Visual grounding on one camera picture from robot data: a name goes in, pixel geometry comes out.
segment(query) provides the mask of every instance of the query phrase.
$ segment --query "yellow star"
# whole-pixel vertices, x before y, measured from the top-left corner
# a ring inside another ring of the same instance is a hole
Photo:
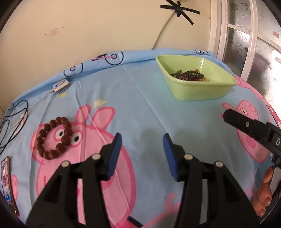
[[[101,99],[98,99],[97,101],[94,102],[94,108],[96,107],[102,107],[106,103],[106,101],[103,101]]]
[[[66,95],[66,93],[62,93],[61,95],[60,95],[60,97],[64,97]]]

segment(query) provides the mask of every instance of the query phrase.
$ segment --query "beige wall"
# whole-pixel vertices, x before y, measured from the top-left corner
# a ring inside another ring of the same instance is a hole
[[[0,34],[0,105],[97,55],[153,48],[208,49],[210,0],[182,0],[191,24],[165,0],[23,0]],[[58,34],[51,36],[52,29]]]

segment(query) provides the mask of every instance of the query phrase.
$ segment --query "brown bead bracelet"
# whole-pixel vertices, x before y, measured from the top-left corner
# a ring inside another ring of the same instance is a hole
[[[58,143],[55,150],[47,151],[44,149],[43,143],[44,138],[51,128],[63,124],[64,126],[64,136],[61,139],[61,143]],[[57,117],[56,120],[51,120],[50,123],[44,125],[44,129],[40,130],[39,137],[36,139],[36,148],[39,152],[39,156],[47,160],[58,158],[59,155],[66,151],[67,146],[70,144],[70,136],[73,134],[71,129],[71,123],[66,117]]]

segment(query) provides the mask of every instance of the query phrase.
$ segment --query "smartphone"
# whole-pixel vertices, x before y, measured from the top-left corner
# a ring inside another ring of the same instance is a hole
[[[12,182],[11,182],[11,173],[10,173],[10,162],[11,158],[9,156],[5,157],[5,159],[1,162],[1,180],[3,187],[3,194],[5,201],[11,208],[11,210],[19,216],[19,211],[15,204],[15,199],[13,196]]]

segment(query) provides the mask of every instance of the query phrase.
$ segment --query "light green container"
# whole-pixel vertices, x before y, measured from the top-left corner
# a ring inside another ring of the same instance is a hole
[[[236,79],[213,62],[195,56],[160,55],[156,61],[161,68],[164,78],[175,96],[180,101],[200,101],[218,99],[227,94]],[[170,74],[198,69],[209,82],[184,81]]]

